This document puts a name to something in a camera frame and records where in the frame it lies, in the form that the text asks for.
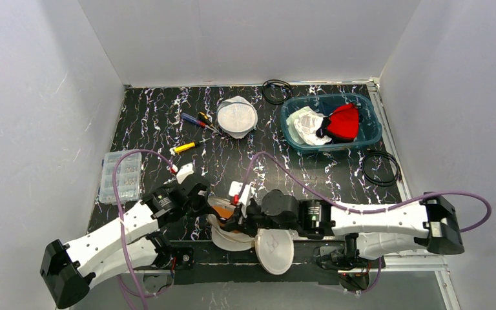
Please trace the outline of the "orange bra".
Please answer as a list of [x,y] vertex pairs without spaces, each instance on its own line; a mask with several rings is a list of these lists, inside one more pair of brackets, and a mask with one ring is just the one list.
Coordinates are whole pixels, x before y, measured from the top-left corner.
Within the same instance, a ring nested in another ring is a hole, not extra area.
[[217,219],[225,221],[233,215],[234,211],[224,207],[212,206],[212,213]]

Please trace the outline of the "white mesh bag blue trim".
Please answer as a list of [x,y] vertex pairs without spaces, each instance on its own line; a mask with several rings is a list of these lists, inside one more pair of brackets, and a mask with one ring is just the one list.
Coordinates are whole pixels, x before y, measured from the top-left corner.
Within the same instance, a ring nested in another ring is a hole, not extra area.
[[256,128],[258,115],[251,102],[235,96],[218,105],[216,121],[224,133],[234,139],[243,139]]

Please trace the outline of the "white bra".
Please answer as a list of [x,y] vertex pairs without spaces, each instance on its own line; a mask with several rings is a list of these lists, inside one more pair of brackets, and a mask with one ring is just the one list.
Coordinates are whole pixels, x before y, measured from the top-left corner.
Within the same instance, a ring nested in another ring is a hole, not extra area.
[[291,139],[301,145],[321,146],[332,142],[322,131],[325,116],[310,107],[303,107],[286,119]]

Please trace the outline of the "red garment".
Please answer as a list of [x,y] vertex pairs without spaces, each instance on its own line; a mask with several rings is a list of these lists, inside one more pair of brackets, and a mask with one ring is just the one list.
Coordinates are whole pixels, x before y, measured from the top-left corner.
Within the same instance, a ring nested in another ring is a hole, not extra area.
[[351,143],[357,137],[359,127],[358,107],[354,103],[348,103],[336,108],[330,115],[323,118],[316,136],[331,138],[334,143]]

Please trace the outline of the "white mesh bag tan trim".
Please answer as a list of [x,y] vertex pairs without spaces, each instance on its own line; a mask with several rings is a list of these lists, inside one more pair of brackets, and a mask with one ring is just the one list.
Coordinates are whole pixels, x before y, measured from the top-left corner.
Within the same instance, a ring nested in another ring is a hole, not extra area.
[[[209,205],[234,210],[234,206],[224,198],[210,197]],[[228,232],[222,229],[217,217],[207,215],[211,225],[212,243],[229,252],[254,250],[263,269],[269,274],[286,273],[293,264],[295,248],[288,230],[258,229],[256,236],[251,237],[241,232]]]

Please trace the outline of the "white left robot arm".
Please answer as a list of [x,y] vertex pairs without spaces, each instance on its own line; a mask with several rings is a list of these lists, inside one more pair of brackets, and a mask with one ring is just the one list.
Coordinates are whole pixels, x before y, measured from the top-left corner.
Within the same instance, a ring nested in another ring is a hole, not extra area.
[[182,266],[187,248],[174,248],[159,229],[184,217],[207,214],[210,183],[199,174],[163,185],[122,217],[87,235],[44,251],[40,275],[58,309],[66,309],[99,283],[137,267]]

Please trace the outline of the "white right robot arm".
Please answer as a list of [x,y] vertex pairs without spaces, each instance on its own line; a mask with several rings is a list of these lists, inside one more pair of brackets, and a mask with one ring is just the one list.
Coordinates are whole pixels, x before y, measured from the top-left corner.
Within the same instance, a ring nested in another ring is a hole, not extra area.
[[213,223],[212,241],[226,251],[254,249],[269,274],[281,275],[293,264],[292,232],[311,240],[343,238],[343,248],[331,253],[331,267],[339,270],[371,266],[381,256],[408,250],[441,255],[464,252],[456,211],[442,196],[401,207],[337,207],[273,190],[261,202],[240,202],[227,219]]

